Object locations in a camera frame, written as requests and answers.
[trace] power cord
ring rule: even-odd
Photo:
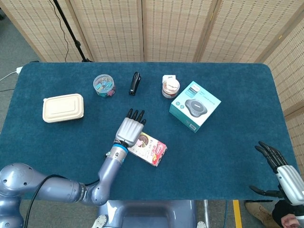
[[[226,201],[226,209],[225,209],[224,226],[223,226],[223,228],[226,228],[226,218],[227,218],[227,201]]]
[[[99,182],[99,179],[98,179],[98,180],[95,180],[95,181],[94,181],[94,182],[92,182],[92,183],[85,184],[85,186],[90,186],[90,185],[92,185],[92,184],[96,184],[97,182]]]
[[[55,9],[54,4],[51,2],[51,0],[48,0],[48,1],[52,4],[52,6],[53,6],[53,8],[54,8],[54,13],[56,14],[56,17],[57,17],[58,20],[59,20],[59,25],[60,25],[60,28],[61,28],[61,30],[62,30],[62,32],[63,32],[63,38],[64,38],[65,41],[66,41],[67,52],[66,52],[65,62],[67,62],[66,60],[67,60],[67,54],[68,54],[68,42],[67,42],[67,40],[66,40],[66,34],[65,34],[64,30],[62,29],[61,20],[60,20],[60,18],[58,17],[58,15],[57,15],[57,13],[56,13],[56,9]]]
[[[8,76],[10,76],[10,75],[12,75],[12,74],[14,74],[14,73],[17,73],[17,71],[14,71],[14,72],[9,73],[8,75],[6,75],[6,76],[3,77],[2,79],[0,79],[0,81],[2,81],[3,79],[7,78]]]
[[[63,179],[66,179],[65,177],[63,176],[60,176],[60,175],[56,175],[56,174],[52,174],[52,175],[49,175],[47,176],[38,186],[37,190],[35,191],[35,194],[33,195],[33,198],[31,199],[30,201],[30,204],[29,204],[29,207],[28,207],[28,211],[27,211],[27,215],[25,217],[25,221],[24,221],[24,228],[27,228],[28,227],[28,223],[29,223],[29,215],[30,215],[30,210],[32,209],[32,206],[33,206],[33,202],[39,192],[39,190],[41,189],[42,185],[50,178],[53,178],[53,177],[59,177],[59,178],[63,178]]]
[[[0,92],[5,92],[5,91],[9,91],[9,90],[15,90],[15,89],[5,89],[5,90],[0,90]]]

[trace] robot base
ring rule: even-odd
[[[193,200],[119,201],[109,200],[99,207],[105,228],[196,228]]]

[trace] product box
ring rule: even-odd
[[[141,132],[136,144],[128,148],[128,150],[151,165],[158,166],[167,151],[167,146],[146,133]]]
[[[171,103],[169,112],[197,132],[220,104],[215,96],[192,81]]]

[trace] jar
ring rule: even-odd
[[[98,75],[94,79],[93,87],[101,97],[113,96],[115,93],[114,80],[109,75]]]
[[[175,98],[180,89],[180,83],[174,78],[168,78],[162,84],[161,93],[166,98]]]

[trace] blue felt tablecloth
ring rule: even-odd
[[[136,96],[128,90],[142,76]],[[93,80],[109,74],[111,98],[99,97]],[[193,133],[169,113],[161,94],[164,74],[175,74],[182,91],[192,80],[221,100]],[[82,119],[46,123],[43,99],[79,93]],[[167,144],[156,168],[128,154],[114,181],[112,200],[263,199],[253,184],[276,189],[277,181],[255,150],[264,141],[296,166],[275,84],[263,64],[230,63],[31,63],[23,67],[0,135],[0,167],[26,163],[49,175],[92,182],[129,108],[145,110],[144,132]]]

